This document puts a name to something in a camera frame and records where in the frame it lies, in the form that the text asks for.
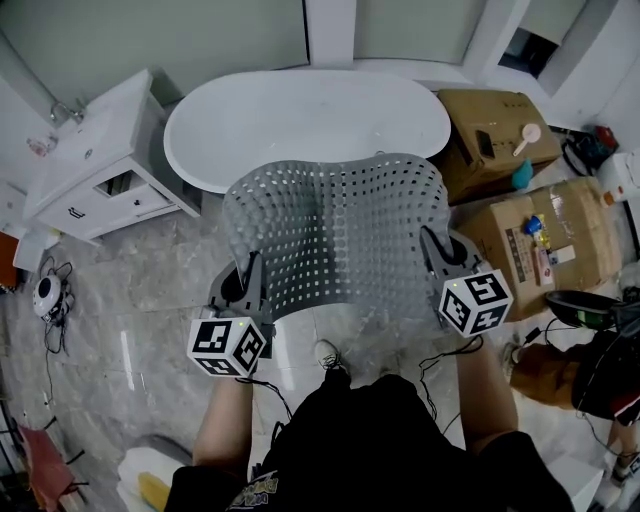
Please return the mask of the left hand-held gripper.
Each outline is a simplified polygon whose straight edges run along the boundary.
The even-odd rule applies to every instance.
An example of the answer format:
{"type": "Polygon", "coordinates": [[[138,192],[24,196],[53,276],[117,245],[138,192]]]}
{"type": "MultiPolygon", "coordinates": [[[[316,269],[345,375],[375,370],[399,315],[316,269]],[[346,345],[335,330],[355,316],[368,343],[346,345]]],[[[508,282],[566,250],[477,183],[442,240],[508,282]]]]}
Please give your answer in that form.
{"type": "MultiPolygon", "coordinates": [[[[264,259],[256,251],[250,254],[245,284],[237,265],[228,264],[211,285],[209,305],[226,308],[245,296],[247,309],[261,309],[264,274],[264,259]]],[[[187,356],[208,376],[250,378],[260,362],[272,358],[269,327],[249,316],[204,306],[191,321],[187,356]]]]}

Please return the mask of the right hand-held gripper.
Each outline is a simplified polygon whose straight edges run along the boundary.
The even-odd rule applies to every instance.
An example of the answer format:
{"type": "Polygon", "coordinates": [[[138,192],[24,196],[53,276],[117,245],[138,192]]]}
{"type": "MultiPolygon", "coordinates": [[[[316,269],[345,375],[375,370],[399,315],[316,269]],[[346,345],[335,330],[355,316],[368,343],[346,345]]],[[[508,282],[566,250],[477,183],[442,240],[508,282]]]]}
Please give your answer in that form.
{"type": "Polygon", "coordinates": [[[436,278],[451,273],[472,273],[447,279],[438,314],[461,336],[469,338],[496,329],[506,320],[513,296],[501,270],[477,272],[482,259],[475,244],[461,234],[449,234],[443,246],[428,227],[420,230],[425,263],[436,278]]]}

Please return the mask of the grey perforated bath mat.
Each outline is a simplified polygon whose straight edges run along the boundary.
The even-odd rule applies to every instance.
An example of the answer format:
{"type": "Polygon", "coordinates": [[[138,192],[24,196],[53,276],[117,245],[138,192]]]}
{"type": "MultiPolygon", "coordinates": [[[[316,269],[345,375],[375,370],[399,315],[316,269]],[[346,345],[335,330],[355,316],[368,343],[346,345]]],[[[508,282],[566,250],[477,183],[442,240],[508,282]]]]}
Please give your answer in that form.
{"type": "Polygon", "coordinates": [[[262,257],[275,320],[338,303],[410,319],[433,310],[420,231],[446,245],[450,209],[441,174],[424,158],[268,163],[229,188],[223,215],[240,271],[252,254],[262,257]]]}

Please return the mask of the person's right forearm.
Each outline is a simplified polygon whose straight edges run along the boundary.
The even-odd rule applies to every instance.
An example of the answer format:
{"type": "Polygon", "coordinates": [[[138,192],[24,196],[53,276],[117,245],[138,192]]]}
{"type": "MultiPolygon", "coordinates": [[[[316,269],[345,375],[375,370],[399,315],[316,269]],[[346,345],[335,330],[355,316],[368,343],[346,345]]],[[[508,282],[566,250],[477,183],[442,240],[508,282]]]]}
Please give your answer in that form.
{"type": "Polygon", "coordinates": [[[460,418],[466,448],[479,454],[519,429],[516,404],[495,348],[483,342],[456,356],[460,418]]]}

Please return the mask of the person's left forearm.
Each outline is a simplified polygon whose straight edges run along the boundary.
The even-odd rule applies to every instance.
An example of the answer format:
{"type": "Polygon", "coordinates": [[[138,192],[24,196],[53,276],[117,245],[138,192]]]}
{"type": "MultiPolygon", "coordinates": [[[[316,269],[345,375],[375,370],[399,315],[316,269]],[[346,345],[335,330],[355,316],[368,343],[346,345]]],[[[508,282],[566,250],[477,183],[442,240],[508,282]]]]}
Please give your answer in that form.
{"type": "Polygon", "coordinates": [[[252,384],[229,378],[215,380],[194,444],[193,463],[245,478],[252,445],[252,413],[252,384]]]}

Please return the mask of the pink tube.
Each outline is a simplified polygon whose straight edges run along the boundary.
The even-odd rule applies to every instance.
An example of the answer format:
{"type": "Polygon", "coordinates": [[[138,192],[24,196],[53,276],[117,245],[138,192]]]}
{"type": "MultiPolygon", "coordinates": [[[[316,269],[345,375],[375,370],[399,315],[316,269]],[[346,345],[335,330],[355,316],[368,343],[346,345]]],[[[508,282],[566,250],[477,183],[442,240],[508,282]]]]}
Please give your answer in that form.
{"type": "Polygon", "coordinates": [[[540,286],[551,286],[554,284],[552,264],[546,248],[542,245],[534,245],[534,261],[536,276],[540,286]]]}

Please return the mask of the teal plastic bottle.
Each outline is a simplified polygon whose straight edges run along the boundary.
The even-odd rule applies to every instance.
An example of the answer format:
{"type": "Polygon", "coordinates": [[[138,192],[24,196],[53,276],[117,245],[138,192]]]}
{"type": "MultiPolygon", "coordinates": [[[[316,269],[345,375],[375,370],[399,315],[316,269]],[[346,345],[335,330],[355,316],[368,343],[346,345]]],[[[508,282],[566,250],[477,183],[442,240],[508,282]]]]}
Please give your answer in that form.
{"type": "Polygon", "coordinates": [[[529,186],[530,181],[534,176],[534,169],[529,158],[525,159],[523,163],[512,173],[511,184],[515,190],[524,190],[529,186]]]}

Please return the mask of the person's left shoe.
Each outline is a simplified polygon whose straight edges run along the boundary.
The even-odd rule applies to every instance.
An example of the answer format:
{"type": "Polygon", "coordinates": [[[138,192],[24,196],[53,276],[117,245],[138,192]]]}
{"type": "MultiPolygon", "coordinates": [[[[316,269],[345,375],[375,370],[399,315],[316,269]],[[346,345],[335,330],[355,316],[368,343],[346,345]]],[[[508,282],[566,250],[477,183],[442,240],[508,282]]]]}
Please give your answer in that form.
{"type": "Polygon", "coordinates": [[[344,367],[340,352],[328,340],[321,339],[315,343],[314,355],[318,365],[325,371],[344,367]]]}

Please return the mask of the large taped cardboard box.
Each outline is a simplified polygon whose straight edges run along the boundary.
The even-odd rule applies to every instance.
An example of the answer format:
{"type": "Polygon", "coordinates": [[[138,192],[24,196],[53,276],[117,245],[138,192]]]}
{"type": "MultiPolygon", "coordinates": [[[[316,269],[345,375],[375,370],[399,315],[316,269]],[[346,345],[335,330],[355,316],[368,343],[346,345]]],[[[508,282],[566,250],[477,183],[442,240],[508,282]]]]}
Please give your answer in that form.
{"type": "Polygon", "coordinates": [[[509,322],[543,312],[554,290],[591,292],[621,269],[617,233],[594,178],[576,178],[483,206],[457,228],[481,257],[502,271],[514,302],[509,322]],[[576,258],[552,266],[554,284],[540,286],[532,236],[523,231],[532,215],[544,216],[551,250],[573,245],[576,258]]]}

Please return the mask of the plain cardboard box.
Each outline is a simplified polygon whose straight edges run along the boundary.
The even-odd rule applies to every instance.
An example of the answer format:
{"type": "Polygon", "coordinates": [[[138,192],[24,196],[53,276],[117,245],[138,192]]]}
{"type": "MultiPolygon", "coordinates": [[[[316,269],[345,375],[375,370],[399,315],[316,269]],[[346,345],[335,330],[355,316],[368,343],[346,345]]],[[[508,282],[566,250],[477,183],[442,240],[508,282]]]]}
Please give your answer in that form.
{"type": "Polygon", "coordinates": [[[531,160],[536,176],[561,156],[557,138],[523,93],[450,89],[441,90],[438,98],[449,115],[451,137],[432,162],[451,205],[513,192],[512,173],[525,159],[531,160]],[[541,138],[514,157],[528,123],[540,126],[541,138]]]}

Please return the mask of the white vanity cabinet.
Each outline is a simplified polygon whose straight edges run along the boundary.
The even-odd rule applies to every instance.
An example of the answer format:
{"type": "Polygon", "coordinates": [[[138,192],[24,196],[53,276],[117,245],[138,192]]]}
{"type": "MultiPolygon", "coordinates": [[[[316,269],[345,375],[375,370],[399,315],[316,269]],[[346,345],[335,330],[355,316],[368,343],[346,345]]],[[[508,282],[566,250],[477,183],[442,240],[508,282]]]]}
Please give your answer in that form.
{"type": "Polygon", "coordinates": [[[23,214],[83,242],[155,217],[201,214],[202,193],[171,168],[164,152],[166,112],[144,69],[66,121],[30,186],[23,214]]]}

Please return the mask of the green and white bathtub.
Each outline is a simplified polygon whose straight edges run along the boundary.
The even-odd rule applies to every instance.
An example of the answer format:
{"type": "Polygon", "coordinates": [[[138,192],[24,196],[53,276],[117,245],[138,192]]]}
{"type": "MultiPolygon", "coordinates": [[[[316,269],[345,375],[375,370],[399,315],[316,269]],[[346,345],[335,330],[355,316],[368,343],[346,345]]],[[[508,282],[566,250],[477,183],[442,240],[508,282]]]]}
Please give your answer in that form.
{"type": "Polygon", "coordinates": [[[424,158],[451,134],[436,95],[417,82],[350,70],[245,72],[211,80],[170,114],[164,151],[190,185],[225,193],[271,162],[345,162],[379,152],[424,158]]]}

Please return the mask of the white round device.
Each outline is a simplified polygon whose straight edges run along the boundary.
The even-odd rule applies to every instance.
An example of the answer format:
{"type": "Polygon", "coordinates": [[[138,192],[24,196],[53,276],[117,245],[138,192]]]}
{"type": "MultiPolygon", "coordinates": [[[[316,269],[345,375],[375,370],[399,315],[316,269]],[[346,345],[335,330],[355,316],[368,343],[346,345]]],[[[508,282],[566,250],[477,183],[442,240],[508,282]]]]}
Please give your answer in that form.
{"type": "Polygon", "coordinates": [[[43,277],[33,293],[34,312],[40,318],[55,314],[59,310],[62,297],[62,285],[55,274],[43,277]]]}

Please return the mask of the white round stool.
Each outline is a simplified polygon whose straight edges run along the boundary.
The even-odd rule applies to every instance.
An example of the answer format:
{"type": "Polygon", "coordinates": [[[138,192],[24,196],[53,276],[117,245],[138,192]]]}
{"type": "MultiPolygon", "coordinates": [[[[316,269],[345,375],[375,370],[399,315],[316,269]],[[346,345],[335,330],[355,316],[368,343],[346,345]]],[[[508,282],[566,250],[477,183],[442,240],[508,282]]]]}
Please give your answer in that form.
{"type": "Polygon", "coordinates": [[[149,472],[172,484],[174,473],[190,465],[191,455],[164,439],[151,439],[140,446],[130,448],[118,466],[117,493],[128,512],[155,512],[141,498],[138,474],[149,472]]]}

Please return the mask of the person's black clothing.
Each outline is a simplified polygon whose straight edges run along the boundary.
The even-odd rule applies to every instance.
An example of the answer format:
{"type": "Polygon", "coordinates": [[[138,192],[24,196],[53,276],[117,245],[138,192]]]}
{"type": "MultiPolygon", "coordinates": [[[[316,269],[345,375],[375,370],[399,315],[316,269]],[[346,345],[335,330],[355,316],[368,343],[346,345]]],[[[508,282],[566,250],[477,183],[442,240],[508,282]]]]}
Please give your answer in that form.
{"type": "Polygon", "coordinates": [[[179,469],[165,512],[574,512],[531,437],[511,432],[479,454],[439,431],[397,375],[352,388],[339,370],[297,408],[258,477],[179,469]]]}

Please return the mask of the white storage box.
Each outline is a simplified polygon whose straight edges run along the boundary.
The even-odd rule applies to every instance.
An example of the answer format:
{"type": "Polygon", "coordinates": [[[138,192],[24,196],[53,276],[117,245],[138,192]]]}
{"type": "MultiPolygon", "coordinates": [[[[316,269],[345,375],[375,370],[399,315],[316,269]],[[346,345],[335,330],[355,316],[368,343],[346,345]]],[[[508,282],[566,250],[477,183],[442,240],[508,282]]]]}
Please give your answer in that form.
{"type": "Polygon", "coordinates": [[[18,240],[13,265],[37,273],[45,251],[55,246],[62,234],[40,221],[23,217],[26,195],[0,179],[0,232],[18,240]]]}

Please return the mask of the yellow cloth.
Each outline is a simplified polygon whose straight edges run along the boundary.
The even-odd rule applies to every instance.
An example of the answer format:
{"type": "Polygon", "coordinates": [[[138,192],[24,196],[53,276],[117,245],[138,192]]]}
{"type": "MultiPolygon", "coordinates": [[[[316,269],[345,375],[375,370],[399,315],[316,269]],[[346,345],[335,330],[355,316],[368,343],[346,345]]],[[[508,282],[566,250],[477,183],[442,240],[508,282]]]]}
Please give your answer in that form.
{"type": "Polygon", "coordinates": [[[138,474],[138,487],[141,498],[155,512],[165,512],[170,494],[170,486],[149,472],[138,474]]]}

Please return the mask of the orange box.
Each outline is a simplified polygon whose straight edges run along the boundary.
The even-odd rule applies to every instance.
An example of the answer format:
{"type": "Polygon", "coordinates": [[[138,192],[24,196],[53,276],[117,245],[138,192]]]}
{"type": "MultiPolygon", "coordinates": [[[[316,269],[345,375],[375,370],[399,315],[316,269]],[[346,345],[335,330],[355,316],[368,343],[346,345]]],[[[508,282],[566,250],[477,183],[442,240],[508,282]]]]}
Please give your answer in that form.
{"type": "Polygon", "coordinates": [[[0,232],[0,285],[15,288],[18,285],[18,269],[13,265],[18,240],[0,232]]]}

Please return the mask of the small pink bottle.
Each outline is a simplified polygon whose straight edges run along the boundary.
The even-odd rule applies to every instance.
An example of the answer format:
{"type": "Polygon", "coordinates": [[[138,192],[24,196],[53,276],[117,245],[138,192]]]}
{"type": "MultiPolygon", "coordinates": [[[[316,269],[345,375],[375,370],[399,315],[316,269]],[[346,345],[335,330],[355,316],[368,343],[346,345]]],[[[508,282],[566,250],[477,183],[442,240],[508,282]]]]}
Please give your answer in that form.
{"type": "Polygon", "coordinates": [[[28,138],[26,143],[32,153],[44,158],[56,149],[58,141],[57,136],[50,134],[44,139],[28,138]]]}

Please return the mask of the chrome faucet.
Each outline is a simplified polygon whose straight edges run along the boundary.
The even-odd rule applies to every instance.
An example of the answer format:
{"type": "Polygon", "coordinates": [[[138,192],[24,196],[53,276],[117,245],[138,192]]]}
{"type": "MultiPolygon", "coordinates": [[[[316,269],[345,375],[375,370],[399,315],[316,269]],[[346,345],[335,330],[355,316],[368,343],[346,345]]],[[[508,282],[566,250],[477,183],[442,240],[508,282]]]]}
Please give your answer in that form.
{"type": "Polygon", "coordinates": [[[76,99],[75,108],[71,108],[62,101],[56,101],[51,105],[49,117],[55,123],[59,123],[62,118],[66,118],[76,124],[80,124],[85,118],[85,110],[86,106],[79,98],[76,99]]]}

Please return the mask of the white square box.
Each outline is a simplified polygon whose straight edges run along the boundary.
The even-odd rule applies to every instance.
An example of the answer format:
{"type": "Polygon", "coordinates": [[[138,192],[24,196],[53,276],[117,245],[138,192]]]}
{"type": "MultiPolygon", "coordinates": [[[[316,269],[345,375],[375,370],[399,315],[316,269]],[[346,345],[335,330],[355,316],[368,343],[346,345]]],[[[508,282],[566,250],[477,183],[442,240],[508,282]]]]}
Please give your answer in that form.
{"type": "Polygon", "coordinates": [[[567,454],[550,462],[547,469],[569,495],[575,512],[587,512],[602,481],[604,470],[567,454]]]}

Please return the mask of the red folding chair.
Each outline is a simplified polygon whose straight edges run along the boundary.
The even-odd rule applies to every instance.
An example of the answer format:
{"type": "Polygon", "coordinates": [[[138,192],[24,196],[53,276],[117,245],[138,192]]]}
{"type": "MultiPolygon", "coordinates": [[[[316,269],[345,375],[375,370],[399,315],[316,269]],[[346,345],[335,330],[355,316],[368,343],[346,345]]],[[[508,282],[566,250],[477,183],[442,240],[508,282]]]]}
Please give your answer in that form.
{"type": "Polygon", "coordinates": [[[24,451],[30,488],[38,505],[45,512],[59,512],[62,497],[88,486],[72,472],[72,465],[85,451],[81,449],[73,457],[64,458],[46,429],[34,430],[18,425],[17,432],[24,451]]]}

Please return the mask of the raised grey roller blind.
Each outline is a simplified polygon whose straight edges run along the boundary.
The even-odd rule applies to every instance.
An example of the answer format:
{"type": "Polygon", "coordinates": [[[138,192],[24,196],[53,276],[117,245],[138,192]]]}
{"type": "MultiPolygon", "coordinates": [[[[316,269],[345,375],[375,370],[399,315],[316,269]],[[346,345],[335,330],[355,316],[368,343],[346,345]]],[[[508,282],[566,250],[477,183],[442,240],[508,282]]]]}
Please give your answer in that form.
{"type": "Polygon", "coordinates": [[[519,27],[561,45],[585,3],[586,0],[530,0],[519,27]]]}

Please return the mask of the wide grey roller blind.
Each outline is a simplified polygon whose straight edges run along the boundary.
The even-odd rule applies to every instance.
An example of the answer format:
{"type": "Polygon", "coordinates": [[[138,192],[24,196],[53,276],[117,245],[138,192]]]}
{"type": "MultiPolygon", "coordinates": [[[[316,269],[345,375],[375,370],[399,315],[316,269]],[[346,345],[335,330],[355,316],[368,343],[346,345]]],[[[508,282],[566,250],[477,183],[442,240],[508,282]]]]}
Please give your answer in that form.
{"type": "Polygon", "coordinates": [[[302,0],[0,0],[0,30],[40,77],[308,61],[302,0]]]}

